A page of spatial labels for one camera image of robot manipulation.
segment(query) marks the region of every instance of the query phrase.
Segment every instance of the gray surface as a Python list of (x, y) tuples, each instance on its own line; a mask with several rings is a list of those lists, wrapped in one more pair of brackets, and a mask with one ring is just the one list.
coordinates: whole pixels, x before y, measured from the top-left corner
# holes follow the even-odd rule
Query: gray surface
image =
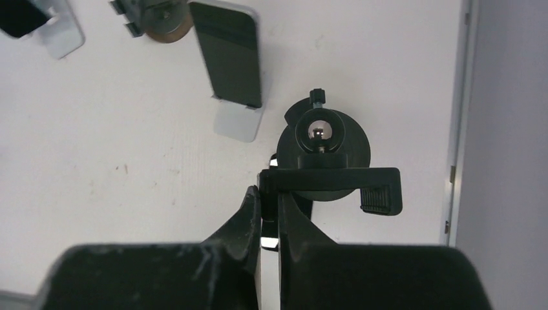
[(27, 310), (32, 306), (32, 296), (0, 291), (1, 310)]
[(548, 309), (548, 1), (479, 16), (456, 245), (495, 309)]

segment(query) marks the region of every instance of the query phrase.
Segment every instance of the round black base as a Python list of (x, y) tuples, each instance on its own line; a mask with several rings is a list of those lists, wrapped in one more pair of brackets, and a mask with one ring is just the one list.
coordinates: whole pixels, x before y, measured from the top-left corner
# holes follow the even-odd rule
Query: round black base
[[(280, 169), (298, 169), (299, 156), (307, 154), (304, 152), (295, 139), (295, 127), (291, 125), (293, 120), (299, 118), (299, 114), (304, 114), (311, 109), (310, 101), (305, 98), (294, 104), (286, 114), (288, 125), (278, 141), (278, 168)], [(371, 148), (367, 136), (360, 125), (345, 113), (333, 110), (337, 113), (344, 123), (346, 135), (341, 147), (334, 153), (346, 153), (348, 160), (348, 168), (367, 168), (371, 162)], [(353, 190), (346, 191), (331, 191), (331, 192), (297, 192), (299, 196), (317, 202), (330, 202), (341, 199)]]
[(194, 25), (186, 2), (150, 9), (144, 12), (145, 33), (160, 43), (173, 43), (183, 38)]

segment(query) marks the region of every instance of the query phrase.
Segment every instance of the black mount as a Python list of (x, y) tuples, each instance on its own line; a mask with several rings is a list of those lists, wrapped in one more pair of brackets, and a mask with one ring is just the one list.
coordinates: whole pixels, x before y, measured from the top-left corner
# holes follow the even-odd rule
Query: black mount
[[(364, 212), (399, 214), (402, 209), (399, 172), (395, 173), (391, 169), (369, 169), (371, 149), (367, 135), (354, 119), (345, 113), (324, 108), (325, 103), (325, 91), (316, 88), (310, 91), (308, 98), (294, 104), (285, 115), (288, 126), (278, 142), (276, 169), (281, 173), (293, 171), (292, 173), (307, 175), (310, 179), (306, 183), (314, 184), (318, 181), (319, 175), (312, 175), (315, 171), (332, 175), (332, 180), (335, 181), (333, 187), (324, 190), (291, 189), (297, 207), (310, 219), (313, 201), (338, 200), (359, 189), (360, 208)], [(374, 174), (377, 181), (365, 187), (341, 188), (337, 184), (345, 182), (346, 173)], [(270, 186), (266, 175), (263, 171), (259, 176), (259, 186), (265, 197), (268, 196), (265, 188)], [(263, 203), (262, 237), (268, 238), (268, 242), (262, 243), (263, 248), (276, 251), (277, 247), (273, 245), (277, 243), (272, 242), (272, 239), (277, 236), (277, 204), (273, 201), (269, 204)]]

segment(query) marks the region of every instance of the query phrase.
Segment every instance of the white table surface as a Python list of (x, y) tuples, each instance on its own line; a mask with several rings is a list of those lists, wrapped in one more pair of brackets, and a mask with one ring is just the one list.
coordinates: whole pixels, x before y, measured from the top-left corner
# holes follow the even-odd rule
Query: white table surface
[[(50, 59), (36, 37), (0, 36), (0, 289), (33, 294), (71, 245), (201, 241), (267, 167), (283, 115), (312, 88), (356, 119), (372, 167), (401, 171), (404, 211), (362, 213), (359, 195), (317, 203), (340, 242), (439, 243), (460, 0), (237, 1), (260, 15), (271, 80), (253, 143), (213, 133), (194, 30), (131, 38), (105, 1), (72, 0), (85, 44)], [(264, 309), (278, 307), (277, 255), (262, 253)]]

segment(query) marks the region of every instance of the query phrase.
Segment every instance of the silver metal bracket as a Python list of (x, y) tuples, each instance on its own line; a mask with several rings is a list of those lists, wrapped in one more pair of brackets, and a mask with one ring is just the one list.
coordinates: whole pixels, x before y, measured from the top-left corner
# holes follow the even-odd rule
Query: silver metal bracket
[(84, 44), (84, 35), (67, 0), (33, 0), (46, 15), (48, 22), (36, 32), (48, 53), (61, 59)]
[(264, 113), (264, 105), (261, 108), (249, 108), (240, 103), (220, 100), (213, 131), (242, 142), (253, 142)]

